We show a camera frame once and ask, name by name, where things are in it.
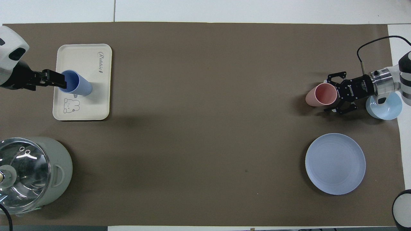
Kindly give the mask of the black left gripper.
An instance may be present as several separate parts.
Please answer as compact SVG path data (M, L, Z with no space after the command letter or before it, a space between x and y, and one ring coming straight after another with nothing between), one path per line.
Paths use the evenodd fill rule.
M1 84L1 87L9 90L25 88L31 91L35 91L37 86L54 86L63 89L67 88L65 76L59 72L45 69L41 72L41 78L38 74L40 74L40 72L31 70L24 61L18 61L12 70L11 76L5 83Z

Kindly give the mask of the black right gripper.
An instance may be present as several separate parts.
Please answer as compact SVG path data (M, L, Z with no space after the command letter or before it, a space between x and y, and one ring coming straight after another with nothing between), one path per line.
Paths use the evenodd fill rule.
M333 81L333 78L341 78L343 81L337 83ZM355 111L358 109L355 102L348 102L346 100L357 100L372 96L375 94L374 84L372 78L369 75L363 75L358 78L345 80L346 72L337 72L329 74L327 77L327 83L331 85L338 85L337 92L338 96L341 99L337 104L325 108L324 112L335 112L339 115L347 114L349 112Z

